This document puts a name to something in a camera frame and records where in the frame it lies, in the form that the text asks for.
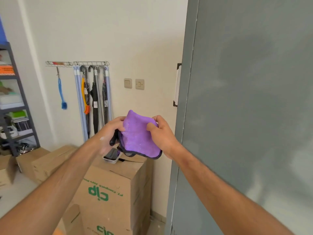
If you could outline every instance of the green printed logo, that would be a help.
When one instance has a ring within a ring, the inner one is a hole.
[[[88,193],[91,194],[92,196],[97,196],[98,200],[104,200],[104,201],[109,200],[109,195],[107,193],[100,192],[98,186],[89,187]]]
[[[114,233],[107,231],[105,227],[97,226],[97,231],[103,233],[104,235],[114,235]]]

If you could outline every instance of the hand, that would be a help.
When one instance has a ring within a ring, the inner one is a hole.
[[[113,137],[115,130],[125,131],[125,128],[123,127],[124,119],[125,116],[120,116],[111,120],[90,139],[96,145],[98,154],[107,154],[112,149],[112,146],[110,146],[110,140]]]
[[[171,156],[173,149],[180,147],[181,144],[177,141],[170,126],[161,115],[152,118],[159,125],[159,127],[156,127],[152,123],[147,124],[147,130],[151,132],[152,140],[168,158],[173,159]]]

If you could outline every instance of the white wall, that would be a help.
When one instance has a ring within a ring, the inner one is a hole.
[[[55,147],[55,135],[45,88],[38,68],[32,36],[19,0],[1,0],[0,16],[8,41],[11,44],[14,59],[18,67],[23,89],[42,147],[52,150]]]
[[[80,145],[83,138],[73,70],[60,69],[68,103],[68,110],[62,110],[56,69],[45,67],[47,60],[109,61],[113,116],[126,115],[130,109],[149,117],[161,114],[175,129],[173,97],[176,65],[182,60],[187,0],[24,2],[57,145]],[[124,78],[133,79],[133,89],[124,88]],[[145,79],[145,90],[135,89],[136,78]],[[155,161],[152,209],[163,216],[170,171],[171,161],[165,156]]]

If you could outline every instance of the forearm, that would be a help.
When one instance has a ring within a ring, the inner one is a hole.
[[[2,234],[52,234],[91,165],[96,145],[88,141],[54,174],[0,220]]]
[[[270,213],[221,180],[182,146],[177,146],[171,157],[225,235],[292,234]]]

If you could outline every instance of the metal shelving unit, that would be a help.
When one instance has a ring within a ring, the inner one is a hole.
[[[10,43],[9,42],[4,42],[4,43],[2,42],[2,43],[0,43],[0,50],[8,51],[9,56],[10,56],[10,60],[11,60],[11,63],[12,63],[12,67],[13,67],[13,70],[14,70],[14,73],[15,73],[15,75],[0,75],[0,80],[10,80],[10,79],[16,80],[17,83],[18,83],[18,87],[19,87],[19,90],[20,90],[20,93],[21,93],[21,97],[22,97],[23,103],[24,103],[24,106],[14,107],[14,108],[9,108],[9,109],[0,109],[0,126],[3,127],[3,130],[4,130],[5,135],[7,137],[7,139],[4,139],[4,140],[8,141],[8,143],[10,145],[10,148],[11,148],[11,151],[12,151],[12,154],[13,154],[13,156],[16,157],[18,155],[17,150],[16,150],[16,146],[17,146],[16,142],[17,141],[25,139],[25,138],[28,138],[30,136],[34,136],[36,144],[37,144],[37,147],[40,147],[40,144],[39,144],[38,136],[37,136],[37,133],[36,133],[35,125],[33,123],[33,118],[32,118],[32,116],[30,114],[30,110],[29,110],[29,107],[28,107],[28,104],[27,104],[25,93],[24,93],[24,90],[23,90],[23,87],[22,87],[21,79],[19,77],[18,70],[17,70],[16,64],[15,64],[15,61],[14,61],[13,52],[12,52]],[[4,120],[4,117],[9,112],[16,112],[16,111],[20,111],[20,110],[26,110],[28,118],[29,118],[30,127],[33,130],[33,132],[29,133],[29,134],[26,134],[26,135],[17,136],[17,137],[12,138],[11,135],[10,135],[10,132],[9,132],[9,130],[7,128],[7,125],[6,125],[6,122]]]

